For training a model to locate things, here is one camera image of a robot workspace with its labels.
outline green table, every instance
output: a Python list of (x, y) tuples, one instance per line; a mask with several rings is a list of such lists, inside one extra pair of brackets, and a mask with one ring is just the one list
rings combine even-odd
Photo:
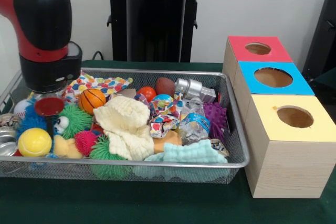
[[(221, 71), (213, 63), (87, 61), (84, 67)], [(0, 178), (0, 223), (336, 223), (336, 171), (320, 199), (252, 199), (229, 185)]]

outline wooden shape sorter box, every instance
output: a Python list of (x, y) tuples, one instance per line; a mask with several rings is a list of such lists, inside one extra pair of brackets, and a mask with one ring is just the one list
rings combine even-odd
[(335, 166), (336, 126), (310, 95), (253, 94), (245, 132), (254, 198), (319, 198)]
[(255, 198), (318, 198), (336, 163), (336, 126), (275, 37), (229, 37), (230, 77)]

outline plastic water bottle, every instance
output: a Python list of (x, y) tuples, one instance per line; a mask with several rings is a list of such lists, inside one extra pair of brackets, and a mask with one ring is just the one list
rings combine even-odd
[(184, 145), (207, 139), (210, 121), (205, 117), (200, 98), (194, 97), (183, 105), (180, 122), (180, 136)]

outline mesh basket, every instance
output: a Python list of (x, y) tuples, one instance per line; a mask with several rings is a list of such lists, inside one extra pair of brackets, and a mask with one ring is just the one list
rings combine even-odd
[[(224, 132), (225, 147), (230, 153), (227, 164), (165, 163), (138, 161), (102, 161), (93, 159), (28, 158), (0, 156), (0, 176), (53, 179), (108, 179), (125, 181), (189, 182), (229, 184), (238, 170), (249, 162), (247, 144), (237, 104), (228, 78), (222, 73), (150, 71), (83, 68), (95, 77), (133, 78), (129, 88), (155, 86), (159, 77), (173, 81), (194, 79), (205, 87), (214, 87), (221, 94), (221, 105), (227, 108), (229, 129)], [(20, 72), (0, 97), (1, 109), (12, 112), (14, 105), (30, 91)]]

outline blue lid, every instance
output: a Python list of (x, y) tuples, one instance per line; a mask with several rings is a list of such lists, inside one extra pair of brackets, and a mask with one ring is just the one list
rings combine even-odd
[[(289, 62), (239, 62), (243, 76), (252, 94), (297, 94), (297, 95), (314, 95), (306, 80), (303, 78), (297, 67)], [(285, 87), (270, 87), (258, 81), (255, 72), (261, 69), (280, 70), (292, 78), (292, 83)]]

